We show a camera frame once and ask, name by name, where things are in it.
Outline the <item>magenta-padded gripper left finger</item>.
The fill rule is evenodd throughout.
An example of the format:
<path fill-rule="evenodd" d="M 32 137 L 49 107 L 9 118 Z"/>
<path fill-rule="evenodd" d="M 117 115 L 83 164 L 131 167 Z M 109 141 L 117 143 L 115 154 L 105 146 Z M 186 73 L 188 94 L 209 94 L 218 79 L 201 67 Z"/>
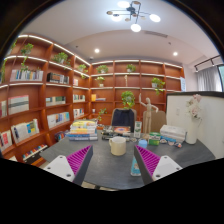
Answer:
<path fill-rule="evenodd" d="M 43 152 L 49 162 L 46 171 L 81 186 L 93 156 L 93 146 L 78 150 L 52 146 Z"/>

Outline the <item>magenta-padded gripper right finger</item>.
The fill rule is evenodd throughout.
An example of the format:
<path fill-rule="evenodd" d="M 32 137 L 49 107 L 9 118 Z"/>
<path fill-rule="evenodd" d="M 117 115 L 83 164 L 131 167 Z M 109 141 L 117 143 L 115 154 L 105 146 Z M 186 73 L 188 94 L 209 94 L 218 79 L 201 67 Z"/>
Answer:
<path fill-rule="evenodd" d="M 182 169 L 168 155 L 158 156 L 152 151 L 138 145 L 134 146 L 134 156 L 145 185 Z"/>

